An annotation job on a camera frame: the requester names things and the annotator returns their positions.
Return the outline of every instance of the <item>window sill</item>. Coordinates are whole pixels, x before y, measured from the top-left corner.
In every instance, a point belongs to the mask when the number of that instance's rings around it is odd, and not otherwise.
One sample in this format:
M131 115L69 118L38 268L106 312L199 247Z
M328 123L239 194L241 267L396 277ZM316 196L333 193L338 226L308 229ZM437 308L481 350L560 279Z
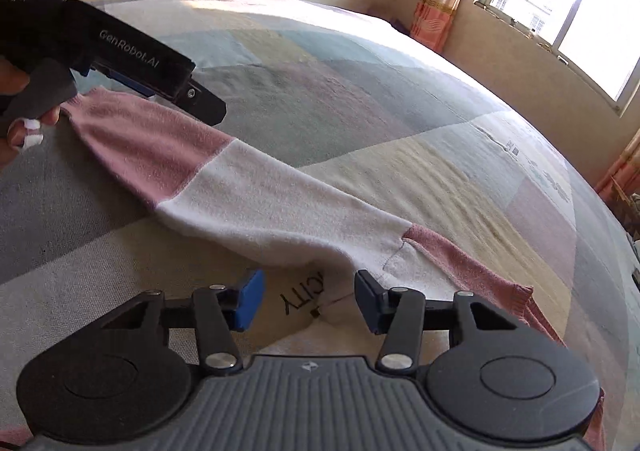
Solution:
M593 79L591 79L588 75L586 75L586 73L584 73L583 70L580 69L580 67L578 67L577 65L572 63L571 60L567 59L562 53L556 51L553 48L552 45L547 43L546 40L544 40L543 38L540 38L539 36L533 34L532 31L529 30L529 28L526 25L523 25L520 22L517 22L516 20L514 20L513 18L511 18L507 14L504 14L503 12L501 12L499 9L495 9L495 8L490 7L490 6L487 6L487 5L483 4L482 2L475 2L475 5L480 7L482 10L484 10L485 12L487 12L488 14L493 16L494 18L496 18L496 19L500 20L501 22L509 25L511 28L513 28L514 30L519 32L525 38L527 38L528 40L534 42L540 48L542 48L543 50L545 50L546 52L551 54L553 57L555 57L558 62L561 62L563 65L565 65L567 67L568 70L571 70L572 72L574 72L575 75L580 77L580 79L582 79L582 81L584 83L586 83L594 92L596 92L596 94L598 94L599 97L604 99L604 101L607 103L607 105L609 105L611 110L618 117L622 117L622 114L624 114L625 110L628 108L628 105L629 105L629 103L631 102L631 100L633 99L634 96L632 96L628 100L628 102L626 102L626 103L624 103L622 105L619 102L614 101L611 98L611 96L609 94L607 94L607 92L605 92Z

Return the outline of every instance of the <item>metal screw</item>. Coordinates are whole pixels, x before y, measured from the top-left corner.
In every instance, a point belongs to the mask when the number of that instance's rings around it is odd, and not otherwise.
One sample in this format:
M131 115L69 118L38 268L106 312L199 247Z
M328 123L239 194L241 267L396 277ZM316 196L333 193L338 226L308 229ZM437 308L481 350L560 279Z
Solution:
M207 355L207 358L204 360L204 362L211 368L225 370L226 368L233 368L234 366L236 366L238 360L231 354L220 352L219 354Z
M414 364L411 357L404 354L387 354L380 359L380 363L389 370L406 370Z

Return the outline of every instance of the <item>human hand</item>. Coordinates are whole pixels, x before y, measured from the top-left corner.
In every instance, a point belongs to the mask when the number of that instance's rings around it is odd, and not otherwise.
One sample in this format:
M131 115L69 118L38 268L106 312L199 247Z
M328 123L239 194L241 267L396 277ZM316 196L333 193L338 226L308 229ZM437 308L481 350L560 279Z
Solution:
M0 59L0 94L14 95L22 92L29 84L29 76L6 59ZM44 114L40 121L47 126L53 126L60 117L60 107L50 109ZM7 132L6 139L0 139L0 171L3 170L15 157L18 151L15 149L21 146L27 130L23 124L17 123Z

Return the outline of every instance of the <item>patchwork bedspread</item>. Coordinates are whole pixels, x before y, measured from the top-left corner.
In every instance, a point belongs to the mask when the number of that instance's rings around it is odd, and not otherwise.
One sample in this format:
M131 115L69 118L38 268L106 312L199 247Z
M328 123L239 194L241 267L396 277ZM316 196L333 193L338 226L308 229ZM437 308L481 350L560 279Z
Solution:
M640 263L596 193L527 121L380 20L291 0L135 0L109 13L191 57L218 128L534 287L606 391L610 449L640 440ZM92 73L81 91L124 88ZM167 229L65 121L0 176L0 419L21 366L146 288L185 296L250 261ZM246 351L309 325L318 269L267 269ZM193 353L188 334L172 345Z

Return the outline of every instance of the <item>white bandage on finger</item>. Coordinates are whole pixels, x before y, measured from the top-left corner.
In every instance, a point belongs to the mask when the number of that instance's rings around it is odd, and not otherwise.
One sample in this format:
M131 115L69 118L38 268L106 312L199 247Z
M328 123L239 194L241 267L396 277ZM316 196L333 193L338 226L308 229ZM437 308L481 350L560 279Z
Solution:
M40 131L40 121L37 119L16 119L13 123L11 123L7 131L10 131L11 128L14 127L14 124L18 123L19 121L22 121L22 124L27 130L27 135L24 137L24 142L21 146L12 146L12 148L16 152L23 152L25 150L28 150L29 148L32 148L33 146L39 145L42 142L44 136Z

